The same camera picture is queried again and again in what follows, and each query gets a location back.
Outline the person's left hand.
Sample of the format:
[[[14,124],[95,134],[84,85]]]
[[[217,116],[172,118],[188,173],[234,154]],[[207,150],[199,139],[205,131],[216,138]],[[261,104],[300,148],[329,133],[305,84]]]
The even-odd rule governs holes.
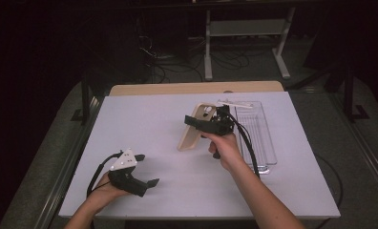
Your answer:
[[[128,195],[128,192],[113,186],[108,174],[105,173],[87,197],[86,202],[88,203],[89,209],[94,214],[97,214],[112,201],[126,195]]]

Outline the beige wooden table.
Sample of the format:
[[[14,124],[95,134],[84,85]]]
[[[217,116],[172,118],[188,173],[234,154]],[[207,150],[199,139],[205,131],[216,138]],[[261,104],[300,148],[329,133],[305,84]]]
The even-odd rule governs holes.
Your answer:
[[[283,91],[284,87],[279,81],[200,82],[115,85],[110,90],[109,96],[153,94],[222,94]]]

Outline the black metal stand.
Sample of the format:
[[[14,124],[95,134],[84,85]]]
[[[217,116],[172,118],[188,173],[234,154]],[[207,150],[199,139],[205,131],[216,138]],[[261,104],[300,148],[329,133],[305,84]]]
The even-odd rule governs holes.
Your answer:
[[[362,105],[353,103],[354,73],[349,65],[346,66],[344,82],[344,114],[346,118],[354,123],[358,119],[369,119],[368,113]]]
[[[81,80],[81,108],[74,111],[71,121],[80,121],[82,125],[88,122],[93,98],[88,77],[84,75]]]

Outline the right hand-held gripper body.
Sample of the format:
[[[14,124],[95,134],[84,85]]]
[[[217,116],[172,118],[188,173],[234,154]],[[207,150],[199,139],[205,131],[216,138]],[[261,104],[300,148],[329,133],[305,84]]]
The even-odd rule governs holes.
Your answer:
[[[234,128],[237,128],[248,153],[251,158],[254,158],[254,149],[250,134],[246,128],[240,124],[240,122],[231,114],[230,108],[242,108],[241,104],[230,103],[228,101],[221,101],[220,105],[216,109],[216,113],[212,116],[210,121],[207,121],[202,130],[205,133],[213,135],[228,135],[234,132]]]

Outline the white metal stand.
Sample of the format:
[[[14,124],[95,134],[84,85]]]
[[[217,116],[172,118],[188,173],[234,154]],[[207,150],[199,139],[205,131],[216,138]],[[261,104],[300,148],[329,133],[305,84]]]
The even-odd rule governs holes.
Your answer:
[[[211,11],[206,12],[205,23],[205,55],[204,73],[205,80],[213,79],[212,62],[210,53],[210,40],[212,37],[245,36],[245,35],[279,35],[278,45],[272,49],[275,61],[283,79],[289,79],[282,52],[293,21],[295,8],[289,8],[287,16],[281,19],[253,19],[253,20],[221,20],[211,19]]]

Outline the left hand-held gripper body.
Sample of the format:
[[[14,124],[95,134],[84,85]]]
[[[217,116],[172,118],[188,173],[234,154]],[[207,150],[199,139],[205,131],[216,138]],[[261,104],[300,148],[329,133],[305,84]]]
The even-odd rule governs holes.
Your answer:
[[[132,172],[139,161],[135,159],[132,149],[121,152],[120,156],[110,167],[108,177],[113,186],[132,195],[143,197],[147,191],[146,183],[133,177]]]

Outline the person's right hand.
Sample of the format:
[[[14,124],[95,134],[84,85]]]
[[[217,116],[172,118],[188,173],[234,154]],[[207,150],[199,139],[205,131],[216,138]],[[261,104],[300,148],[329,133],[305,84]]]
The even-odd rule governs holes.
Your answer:
[[[210,140],[208,151],[211,154],[220,154],[220,163],[229,173],[236,173],[244,165],[240,154],[236,136],[204,134]]]

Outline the small snack packet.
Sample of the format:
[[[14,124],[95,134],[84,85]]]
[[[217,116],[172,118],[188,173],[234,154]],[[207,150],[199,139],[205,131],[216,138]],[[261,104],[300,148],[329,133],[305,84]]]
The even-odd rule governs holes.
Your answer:
[[[199,103],[195,106],[190,117],[195,121],[210,121],[216,111],[216,106],[211,103]],[[183,135],[178,143],[178,150],[183,152],[194,149],[200,140],[200,131],[194,126],[186,125]]]

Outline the clear plastic box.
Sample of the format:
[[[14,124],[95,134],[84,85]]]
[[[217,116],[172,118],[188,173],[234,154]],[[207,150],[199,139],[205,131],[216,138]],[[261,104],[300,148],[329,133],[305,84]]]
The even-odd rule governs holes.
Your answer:
[[[231,108],[231,114],[241,124],[252,146],[259,174],[269,174],[271,167],[277,164],[277,159],[262,103],[237,101]]]

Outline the aluminium rail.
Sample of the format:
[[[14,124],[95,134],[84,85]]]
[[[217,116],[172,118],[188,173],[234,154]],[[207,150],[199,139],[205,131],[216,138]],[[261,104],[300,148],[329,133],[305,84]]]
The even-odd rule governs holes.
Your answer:
[[[374,151],[370,148],[368,142],[364,138],[363,133],[359,130],[355,119],[348,117],[344,113],[342,100],[336,94],[330,94],[329,99],[333,104],[335,110],[351,132],[356,144],[358,145],[358,148],[360,149],[360,152],[362,153],[365,164],[378,183],[378,158],[375,156]]]
[[[64,100],[36,155],[36,183],[42,208],[32,229],[50,229],[85,148],[103,98]]]

